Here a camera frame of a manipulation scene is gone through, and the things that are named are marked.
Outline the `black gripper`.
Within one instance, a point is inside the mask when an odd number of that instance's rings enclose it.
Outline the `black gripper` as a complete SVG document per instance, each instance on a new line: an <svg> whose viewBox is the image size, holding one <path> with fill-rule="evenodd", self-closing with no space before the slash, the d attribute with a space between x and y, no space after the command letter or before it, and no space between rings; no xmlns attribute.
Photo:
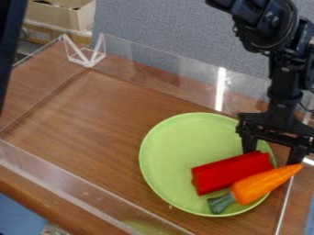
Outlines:
<svg viewBox="0 0 314 235"><path fill-rule="evenodd" d="M307 149L314 149L314 128L294 115L295 106L271 104L263 113L239 113L235 132L242 138L243 153L256 150L258 140L291 147L287 165L300 163Z"/></svg>

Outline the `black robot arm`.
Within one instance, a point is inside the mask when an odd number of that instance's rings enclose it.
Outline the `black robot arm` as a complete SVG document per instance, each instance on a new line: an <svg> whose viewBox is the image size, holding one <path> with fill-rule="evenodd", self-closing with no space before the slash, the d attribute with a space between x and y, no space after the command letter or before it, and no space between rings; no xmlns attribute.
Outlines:
<svg viewBox="0 0 314 235"><path fill-rule="evenodd" d="M314 22L300 17L291 0L204 0L231 15L232 32L247 51L268 57L270 103L263 113L240 113L235 132L243 152L259 140L291 148L287 163L314 153L314 128L294 115L303 92L314 85ZM4 110L28 0L0 0L0 114Z"/></svg>

